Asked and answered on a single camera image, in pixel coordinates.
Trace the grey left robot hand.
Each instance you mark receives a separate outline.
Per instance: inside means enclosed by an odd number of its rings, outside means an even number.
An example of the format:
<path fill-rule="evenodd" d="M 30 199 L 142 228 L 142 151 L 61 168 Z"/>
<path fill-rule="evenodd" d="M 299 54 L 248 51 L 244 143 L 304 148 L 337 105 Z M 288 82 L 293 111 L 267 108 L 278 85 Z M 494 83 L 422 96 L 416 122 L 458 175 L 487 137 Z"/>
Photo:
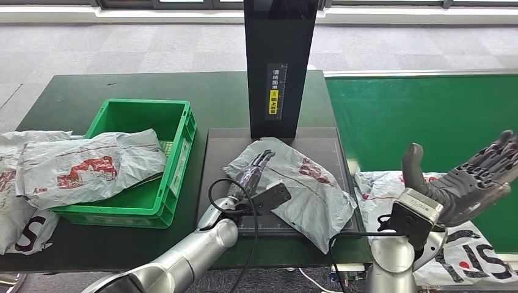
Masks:
<path fill-rule="evenodd" d="M 275 152 L 272 150 L 265 150 L 257 154 L 235 177 L 235 181 L 243 187 L 246 192 L 243 192 L 240 187 L 232 183 L 229 188 L 229 196 L 238 201 L 246 199 L 246 194 L 252 197 L 257 189 L 266 164 L 274 156 Z"/>

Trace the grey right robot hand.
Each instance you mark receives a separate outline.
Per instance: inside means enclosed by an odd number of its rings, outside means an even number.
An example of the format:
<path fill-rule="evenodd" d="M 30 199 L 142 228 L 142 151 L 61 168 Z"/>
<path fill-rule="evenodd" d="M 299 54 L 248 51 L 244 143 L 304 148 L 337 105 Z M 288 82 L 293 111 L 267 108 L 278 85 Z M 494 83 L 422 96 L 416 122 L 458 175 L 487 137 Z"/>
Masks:
<path fill-rule="evenodd" d="M 422 146 L 411 143 L 401 158 L 404 184 L 443 206 L 437 224 L 455 227 L 511 192 L 517 179 L 517 134 L 503 131 L 468 161 L 429 182 L 423 177 L 422 157 Z"/>

